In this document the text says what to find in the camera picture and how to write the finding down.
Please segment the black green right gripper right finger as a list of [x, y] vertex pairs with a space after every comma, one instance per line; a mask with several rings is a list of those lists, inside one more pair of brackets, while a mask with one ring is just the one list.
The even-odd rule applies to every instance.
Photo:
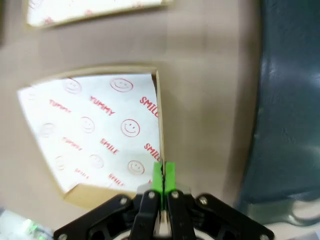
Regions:
[[193, 197], [176, 183], [176, 166], [164, 165], [164, 196], [173, 240], [273, 240], [274, 233], [209, 193]]

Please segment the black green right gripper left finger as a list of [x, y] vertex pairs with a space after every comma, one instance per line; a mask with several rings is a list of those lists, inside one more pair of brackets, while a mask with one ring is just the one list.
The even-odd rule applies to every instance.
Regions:
[[131, 198], [118, 194], [53, 233], [55, 240], [152, 240], [163, 206], [163, 165], [153, 166], [151, 184]]

